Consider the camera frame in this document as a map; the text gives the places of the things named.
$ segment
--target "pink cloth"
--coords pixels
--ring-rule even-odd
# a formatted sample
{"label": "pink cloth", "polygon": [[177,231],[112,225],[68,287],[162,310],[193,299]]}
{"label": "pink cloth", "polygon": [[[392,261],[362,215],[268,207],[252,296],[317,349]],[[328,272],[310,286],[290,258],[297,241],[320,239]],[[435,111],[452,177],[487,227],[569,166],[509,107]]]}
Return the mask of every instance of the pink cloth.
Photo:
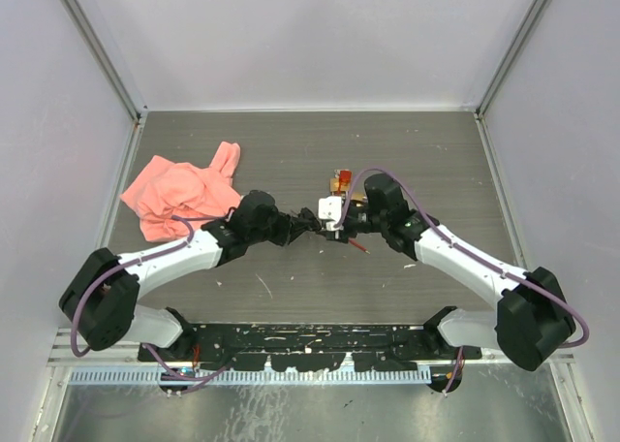
{"label": "pink cloth", "polygon": [[[138,215],[139,227],[148,241],[185,237],[187,228],[173,221],[173,215],[223,216],[231,206],[239,206],[241,197],[231,184],[240,155],[237,143],[222,142],[206,169],[153,156],[120,198]],[[191,224],[197,229],[204,221]]]}

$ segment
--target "gray floor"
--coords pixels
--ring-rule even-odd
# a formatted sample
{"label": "gray floor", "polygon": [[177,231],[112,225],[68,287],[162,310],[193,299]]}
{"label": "gray floor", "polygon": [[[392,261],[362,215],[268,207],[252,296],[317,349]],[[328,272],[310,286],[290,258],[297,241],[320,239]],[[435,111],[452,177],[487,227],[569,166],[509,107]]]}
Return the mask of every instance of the gray floor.
{"label": "gray floor", "polygon": [[[207,167],[221,141],[241,145],[234,188],[271,193],[281,210],[315,208],[336,168],[387,167],[453,232],[512,261],[474,117],[466,112],[153,112],[130,181],[154,154]],[[303,237],[253,247],[236,262],[178,279],[147,296],[192,321],[419,324],[448,304],[484,303],[446,275],[392,252],[380,236],[349,245]],[[120,208],[110,247],[148,246]],[[267,284],[271,295],[258,276]]]}
{"label": "gray floor", "polygon": [[57,442],[561,442],[566,420],[547,366],[466,364],[443,398],[426,386],[72,386]]}

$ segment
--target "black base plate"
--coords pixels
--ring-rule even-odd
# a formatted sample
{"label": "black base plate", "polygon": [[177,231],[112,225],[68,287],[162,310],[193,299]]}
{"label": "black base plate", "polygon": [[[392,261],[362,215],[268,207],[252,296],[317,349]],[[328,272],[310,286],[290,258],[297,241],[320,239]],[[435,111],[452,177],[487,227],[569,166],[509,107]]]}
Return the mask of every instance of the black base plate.
{"label": "black base plate", "polygon": [[[261,371],[267,357],[276,371],[289,366],[299,372],[338,369],[351,353],[357,372],[416,370],[416,361],[454,360],[457,349],[433,350],[428,332],[410,326],[193,324],[200,346],[202,369],[229,366],[238,371]],[[194,356],[174,357],[158,350],[167,362],[190,362]],[[464,348],[465,360],[481,358],[481,349]],[[140,348],[140,362],[153,357]]]}

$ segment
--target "folded cloth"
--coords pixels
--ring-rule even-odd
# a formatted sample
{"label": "folded cloth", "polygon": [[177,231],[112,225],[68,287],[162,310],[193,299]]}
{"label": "folded cloth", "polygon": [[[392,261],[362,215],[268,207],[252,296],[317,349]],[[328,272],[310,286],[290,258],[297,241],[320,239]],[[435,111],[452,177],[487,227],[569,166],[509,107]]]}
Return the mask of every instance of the folded cloth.
{"label": "folded cloth", "polygon": [[[231,185],[240,155],[237,143],[222,142],[206,169],[153,156],[120,198],[138,215],[148,241],[185,237],[187,227],[173,216],[223,216],[239,206],[241,197]],[[198,229],[204,222],[190,224]]]}

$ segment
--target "white panel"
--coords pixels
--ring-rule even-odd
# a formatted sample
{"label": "white panel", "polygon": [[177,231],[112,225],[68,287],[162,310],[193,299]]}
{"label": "white panel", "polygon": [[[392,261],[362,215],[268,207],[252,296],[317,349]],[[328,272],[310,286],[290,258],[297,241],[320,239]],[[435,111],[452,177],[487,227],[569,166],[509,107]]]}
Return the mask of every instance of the white panel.
{"label": "white panel", "polygon": [[0,39],[0,427],[22,441],[131,123],[59,0],[0,0]]}
{"label": "white panel", "polygon": [[592,338],[575,350],[602,439],[620,433],[620,0],[553,0],[488,114],[518,230]]}
{"label": "white panel", "polygon": [[96,1],[152,110],[477,106],[532,2]]}

